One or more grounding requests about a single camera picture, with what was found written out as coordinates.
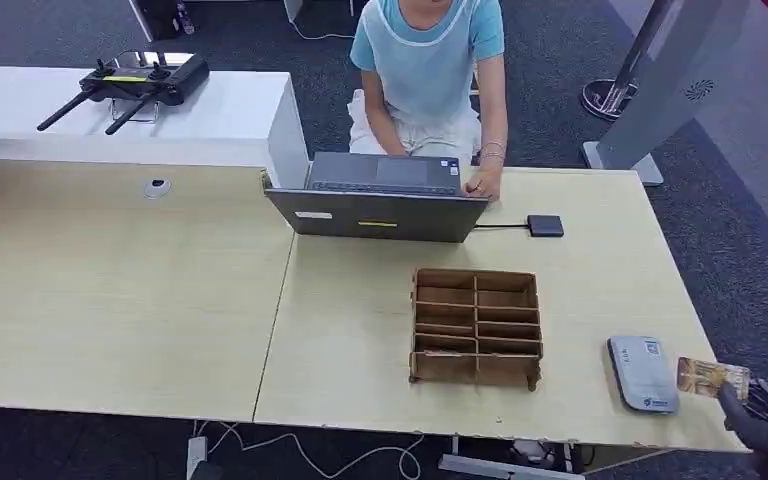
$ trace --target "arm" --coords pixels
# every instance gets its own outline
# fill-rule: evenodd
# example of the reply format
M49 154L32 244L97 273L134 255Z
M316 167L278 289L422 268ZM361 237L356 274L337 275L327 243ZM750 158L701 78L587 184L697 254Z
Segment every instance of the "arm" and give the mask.
M369 120L369 128L375 139L390 155L407 155L399 135L396 133L396 125L387 106L384 104L384 89L381 86L381 77L377 72L361 71L363 83L364 107L366 118Z
M508 107L505 96L505 60L496 55L478 62L481 103L481 156L479 168L464 189L471 195L498 198L502 167L508 148Z

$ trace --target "white pants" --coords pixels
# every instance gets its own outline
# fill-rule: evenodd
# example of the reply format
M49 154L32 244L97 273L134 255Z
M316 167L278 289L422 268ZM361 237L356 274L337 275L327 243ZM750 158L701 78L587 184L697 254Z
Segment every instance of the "white pants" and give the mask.
M355 90L348 107L354 121L349 152L386 155L369 127L363 90ZM481 123L478 113L471 108L446 125L412 125L398 118L394 118L393 123L408 155L457 158L462 170L470 165L481 147Z

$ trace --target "power strip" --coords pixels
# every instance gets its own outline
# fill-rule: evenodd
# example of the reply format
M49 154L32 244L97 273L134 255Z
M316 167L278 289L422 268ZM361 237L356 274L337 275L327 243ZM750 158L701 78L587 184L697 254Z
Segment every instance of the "power strip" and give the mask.
M187 442L187 480L193 478L193 473L199 462L207 461L207 437L191 438Z

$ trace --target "light wood tabletop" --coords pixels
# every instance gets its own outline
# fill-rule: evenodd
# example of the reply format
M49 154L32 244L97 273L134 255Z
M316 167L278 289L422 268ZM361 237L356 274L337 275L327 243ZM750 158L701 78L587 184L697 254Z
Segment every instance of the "light wood tabletop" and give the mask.
M292 236L259 168L0 161L0 406L251 421Z
M508 169L481 223L560 215L563 238L475 231L462 245L296 236L255 421L479 437L742 451L716 401L623 406L605 347L651 335L675 368L714 354L633 172ZM408 382L418 267L534 272L543 378L523 388Z

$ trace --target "black glove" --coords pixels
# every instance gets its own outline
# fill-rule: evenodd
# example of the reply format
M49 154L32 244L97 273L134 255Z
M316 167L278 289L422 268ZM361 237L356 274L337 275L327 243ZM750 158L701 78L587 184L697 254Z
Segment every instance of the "black glove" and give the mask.
M746 405L737 399L734 385L724 382L717 394L726 414L726 428L755 453L768 455L768 383L757 380L749 386Z

